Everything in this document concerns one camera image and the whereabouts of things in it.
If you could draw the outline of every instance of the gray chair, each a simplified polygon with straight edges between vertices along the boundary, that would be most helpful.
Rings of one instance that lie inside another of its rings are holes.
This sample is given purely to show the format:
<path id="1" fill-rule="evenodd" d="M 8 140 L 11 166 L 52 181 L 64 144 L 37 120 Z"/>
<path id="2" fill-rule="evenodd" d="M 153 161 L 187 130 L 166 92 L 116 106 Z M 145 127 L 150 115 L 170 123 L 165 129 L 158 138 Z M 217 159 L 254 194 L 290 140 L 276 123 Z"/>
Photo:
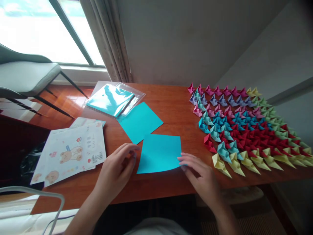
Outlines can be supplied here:
<path id="1" fill-rule="evenodd" d="M 67 112 L 40 97 L 40 94 L 44 90 L 54 95 L 47 89 L 47 86 L 59 74 L 62 74 L 66 80 L 87 97 L 85 93 L 62 72 L 61 67 L 57 63 L 53 63 L 42 55 L 18 53 L 0 44 L 0 98 L 6 98 L 23 108 L 41 115 L 31 107 L 16 100 L 34 97 L 60 113 L 74 118 Z"/>

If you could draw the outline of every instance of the window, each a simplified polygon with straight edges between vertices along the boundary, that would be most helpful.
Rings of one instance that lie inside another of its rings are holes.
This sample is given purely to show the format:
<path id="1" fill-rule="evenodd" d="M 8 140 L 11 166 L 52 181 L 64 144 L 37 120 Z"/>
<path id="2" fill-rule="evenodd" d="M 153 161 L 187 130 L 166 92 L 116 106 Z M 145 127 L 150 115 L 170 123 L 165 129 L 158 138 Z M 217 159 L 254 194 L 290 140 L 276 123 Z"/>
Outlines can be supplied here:
<path id="1" fill-rule="evenodd" d="M 104 66 L 78 0 L 0 0 L 0 43 L 60 64 Z"/>

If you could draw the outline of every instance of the person's left hand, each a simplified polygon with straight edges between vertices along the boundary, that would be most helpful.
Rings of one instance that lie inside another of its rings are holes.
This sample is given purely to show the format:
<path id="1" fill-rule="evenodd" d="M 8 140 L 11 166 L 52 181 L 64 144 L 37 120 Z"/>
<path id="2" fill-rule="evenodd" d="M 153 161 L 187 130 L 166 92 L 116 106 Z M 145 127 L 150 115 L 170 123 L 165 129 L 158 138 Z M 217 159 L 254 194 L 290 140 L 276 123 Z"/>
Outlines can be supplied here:
<path id="1" fill-rule="evenodd" d="M 127 184 L 136 162 L 136 150 L 140 147 L 125 143 L 103 162 L 94 193 L 109 204 Z"/>

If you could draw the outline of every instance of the person's right hand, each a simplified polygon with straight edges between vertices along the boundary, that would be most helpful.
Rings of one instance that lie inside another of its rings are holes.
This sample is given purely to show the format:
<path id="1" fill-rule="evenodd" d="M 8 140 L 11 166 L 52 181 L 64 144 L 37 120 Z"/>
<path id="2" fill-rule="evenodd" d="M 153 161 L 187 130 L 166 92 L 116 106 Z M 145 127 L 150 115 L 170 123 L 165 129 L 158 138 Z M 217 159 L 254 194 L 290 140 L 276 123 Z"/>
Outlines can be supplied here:
<path id="1" fill-rule="evenodd" d="M 211 210 L 219 207 L 223 203 L 223 198 L 213 169 L 194 155 L 189 153 L 181 155 L 178 157 L 179 164 L 202 200 Z M 200 177 L 197 178 L 188 167 L 199 173 Z"/>

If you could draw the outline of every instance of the blue paper square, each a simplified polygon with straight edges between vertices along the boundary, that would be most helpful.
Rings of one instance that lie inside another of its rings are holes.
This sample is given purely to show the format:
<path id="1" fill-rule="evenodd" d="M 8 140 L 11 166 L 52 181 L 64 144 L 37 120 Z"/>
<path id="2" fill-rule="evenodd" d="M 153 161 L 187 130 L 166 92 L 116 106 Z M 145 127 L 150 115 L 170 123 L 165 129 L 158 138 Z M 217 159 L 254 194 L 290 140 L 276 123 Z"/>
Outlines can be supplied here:
<path id="1" fill-rule="evenodd" d="M 146 135 L 137 174 L 172 170 L 179 167 L 181 156 L 180 136 Z"/>
<path id="2" fill-rule="evenodd" d="M 145 102 L 135 106 L 126 117 L 120 116 L 117 120 L 133 144 L 138 144 L 145 135 L 163 124 Z"/>

